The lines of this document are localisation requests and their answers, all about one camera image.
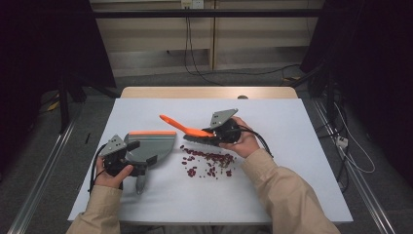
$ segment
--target metal rail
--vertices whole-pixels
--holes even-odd
[[[330,135],[333,134],[333,130],[327,124],[328,120],[325,116],[325,113],[326,113],[325,107],[321,103],[317,102],[316,100],[313,100],[313,104],[316,108],[317,113],[319,114],[321,121],[325,125],[328,133]],[[335,145],[335,141],[333,137],[331,137],[331,139],[333,141],[334,146],[337,147],[340,153],[341,159],[344,159],[344,157],[346,157],[346,153],[343,151],[341,147],[338,147]],[[354,160],[350,153],[347,155],[347,157]],[[348,169],[350,177],[352,178],[353,182],[356,185],[358,193],[360,194],[362,200],[364,201],[367,209],[370,211],[370,214],[373,220],[376,222],[376,225],[379,228],[380,233],[385,233],[385,234],[395,233],[395,230],[392,227],[392,224],[386,212],[384,211],[377,197],[374,195],[370,186],[368,186],[368,183],[364,179],[364,176],[362,175],[362,173],[359,170],[355,169],[353,165],[349,162],[349,160],[346,160],[345,164],[346,164],[346,168]]]
[[[55,170],[58,159],[63,152],[64,146],[70,138],[73,131],[76,120],[79,118],[83,104],[79,104],[79,109],[75,113],[72,121],[69,123],[66,130],[58,136],[55,147],[49,155],[49,158],[42,169],[42,172],[37,177],[36,182],[31,188],[28,196],[26,197],[23,205],[21,206],[15,220],[12,223],[8,234],[22,234],[26,231],[28,223],[33,217],[37,206],[39,205],[42,195],[46,189],[46,186]]]

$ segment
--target sleeve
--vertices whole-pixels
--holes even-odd
[[[310,184],[292,170],[277,166],[264,149],[249,155],[242,168],[273,220],[273,233],[340,233],[324,215]]]
[[[120,233],[121,196],[120,189],[95,185],[85,212],[76,216],[66,234]]]

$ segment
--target white paper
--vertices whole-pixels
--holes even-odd
[[[271,222],[240,168],[243,158],[184,140],[181,131],[159,118],[165,114],[186,127],[202,129],[209,127],[213,112],[232,108],[238,108],[236,115],[264,137],[278,165],[292,169],[313,186],[331,221],[353,221],[301,99],[117,99],[99,145],[130,131],[177,131],[170,155],[149,170],[143,194],[135,194],[135,178],[125,180],[119,219],[145,224]],[[181,145],[203,152],[230,153],[237,160],[223,174],[217,169],[215,177],[207,176],[209,166],[204,158],[195,157],[195,161],[182,165],[183,157],[189,155],[180,149]],[[194,166],[197,174],[189,177],[187,171]],[[226,176],[229,169],[232,176]],[[69,220],[85,210],[89,179],[90,171]]]

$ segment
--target white surface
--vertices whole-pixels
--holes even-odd
[[[279,165],[291,168],[313,186],[331,221],[353,221],[301,99],[117,99],[99,145],[115,134],[123,137],[129,131],[175,131],[159,118],[160,114],[184,126],[201,129],[208,127],[213,112],[231,108],[238,108],[237,116],[264,137]],[[258,202],[252,183],[240,169],[241,157],[230,166],[232,176],[227,177],[224,171],[223,175],[218,173],[218,179],[203,177],[208,165],[203,160],[198,162],[197,158],[187,165],[188,169],[197,166],[197,175],[189,177],[181,163],[182,158],[188,156],[179,148],[182,144],[203,152],[218,153],[221,149],[190,143],[182,139],[183,135],[177,130],[174,149],[149,171],[142,195],[134,193],[133,177],[125,180],[119,213],[121,221],[159,224],[271,222]],[[88,173],[69,220],[85,210],[89,178]]]

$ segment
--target electrical outlet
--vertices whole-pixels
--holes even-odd
[[[204,0],[192,0],[191,9],[203,9],[203,8],[204,8]]]
[[[181,0],[182,9],[192,9],[192,0]]]

